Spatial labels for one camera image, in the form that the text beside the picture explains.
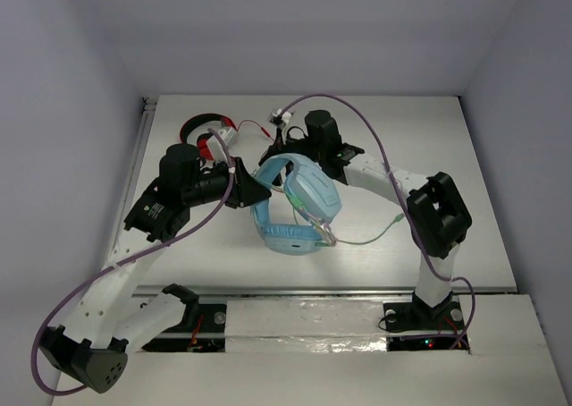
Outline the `light blue headphones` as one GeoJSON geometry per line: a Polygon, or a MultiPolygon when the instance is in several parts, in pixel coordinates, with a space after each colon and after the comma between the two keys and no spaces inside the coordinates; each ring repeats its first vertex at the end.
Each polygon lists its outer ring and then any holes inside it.
{"type": "Polygon", "coordinates": [[[303,256],[335,246],[337,239],[331,223],[342,209],[341,197],[333,180],[317,163],[300,154],[272,156],[259,167],[255,179],[271,190],[273,181],[287,165],[292,170],[284,178],[282,194],[305,223],[274,223],[268,200],[253,205],[251,215],[265,246],[290,256],[303,256]]]}

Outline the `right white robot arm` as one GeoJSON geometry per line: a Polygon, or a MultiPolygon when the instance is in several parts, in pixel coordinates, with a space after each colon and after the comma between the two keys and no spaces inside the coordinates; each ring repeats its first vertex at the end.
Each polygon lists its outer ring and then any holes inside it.
{"type": "Polygon", "coordinates": [[[450,284],[455,280],[452,268],[457,246],[472,225],[455,182],[443,172],[423,176],[390,168],[385,153],[378,161],[362,148],[345,143],[336,121],[325,110],[309,112],[305,125],[307,135],[302,139],[278,132],[259,165],[286,154],[307,156],[330,178],[394,200],[421,251],[412,315],[424,328],[436,326],[452,301],[450,284]]]}

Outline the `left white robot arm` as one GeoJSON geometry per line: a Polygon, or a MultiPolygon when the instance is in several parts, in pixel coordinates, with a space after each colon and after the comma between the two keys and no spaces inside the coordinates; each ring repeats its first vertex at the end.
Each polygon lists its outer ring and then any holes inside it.
{"type": "Polygon", "coordinates": [[[125,230],[144,233],[150,247],[107,262],[48,314],[30,353],[37,387],[52,396],[85,389],[106,393],[133,352],[165,329],[193,327],[198,295],[176,283],[164,287],[138,314],[122,318],[121,312],[167,247],[198,232],[223,207],[250,207],[270,195],[227,151],[206,167],[193,145],[166,149],[157,177],[124,219],[125,230]]]}

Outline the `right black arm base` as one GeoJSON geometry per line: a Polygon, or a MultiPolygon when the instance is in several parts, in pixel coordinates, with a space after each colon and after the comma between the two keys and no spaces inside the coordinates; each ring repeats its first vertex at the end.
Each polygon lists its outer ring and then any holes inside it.
{"type": "Polygon", "coordinates": [[[467,335],[460,337],[465,320],[452,293],[430,308],[414,293],[411,301],[383,305],[378,328],[387,334],[388,351],[469,351],[467,335]]]}

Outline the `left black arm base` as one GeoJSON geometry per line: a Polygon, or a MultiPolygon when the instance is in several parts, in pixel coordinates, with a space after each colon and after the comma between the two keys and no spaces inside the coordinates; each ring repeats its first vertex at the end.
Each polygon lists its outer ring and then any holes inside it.
{"type": "Polygon", "coordinates": [[[185,305],[181,320],[142,347],[145,352],[225,352],[227,305],[201,303],[193,291],[171,284],[162,289],[185,305]]]}

